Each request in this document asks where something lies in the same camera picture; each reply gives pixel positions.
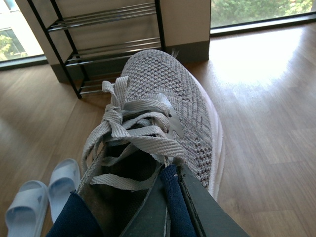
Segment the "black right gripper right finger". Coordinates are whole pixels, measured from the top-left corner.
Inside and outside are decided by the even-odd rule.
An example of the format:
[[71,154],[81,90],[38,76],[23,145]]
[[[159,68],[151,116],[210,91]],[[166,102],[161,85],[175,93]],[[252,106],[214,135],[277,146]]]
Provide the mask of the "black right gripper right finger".
[[187,165],[178,168],[180,189],[198,237],[247,237]]

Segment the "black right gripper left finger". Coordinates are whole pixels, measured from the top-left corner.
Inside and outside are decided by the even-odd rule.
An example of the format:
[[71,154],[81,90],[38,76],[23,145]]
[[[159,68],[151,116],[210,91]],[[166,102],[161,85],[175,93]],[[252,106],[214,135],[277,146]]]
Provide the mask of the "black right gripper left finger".
[[159,178],[163,165],[157,166],[155,179],[140,208],[120,234],[122,237],[168,237],[170,218],[166,194]]

